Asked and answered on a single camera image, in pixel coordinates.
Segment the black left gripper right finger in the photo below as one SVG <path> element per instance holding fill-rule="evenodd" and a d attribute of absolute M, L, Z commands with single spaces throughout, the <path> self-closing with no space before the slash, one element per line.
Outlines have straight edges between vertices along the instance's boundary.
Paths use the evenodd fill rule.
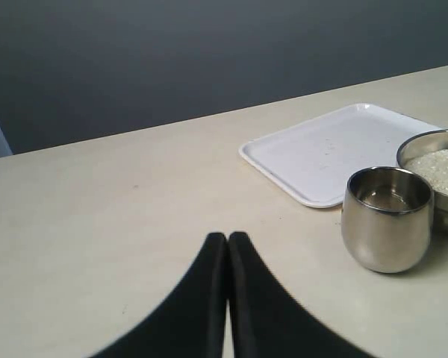
<path fill-rule="evenodd" d="M 361 357 L 278 282 L 245 232 L 228 238 L 231 334 L 236 357 Z"/>

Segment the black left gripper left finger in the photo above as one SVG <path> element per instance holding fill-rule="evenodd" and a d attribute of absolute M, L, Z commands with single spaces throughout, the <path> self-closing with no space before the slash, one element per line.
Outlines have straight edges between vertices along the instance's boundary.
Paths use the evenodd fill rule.
<path fill-rule="evenodd" d="M 228 298 L 228 242 L 209 233 L 168 296 L 95 357 L 221 357 Z"/>

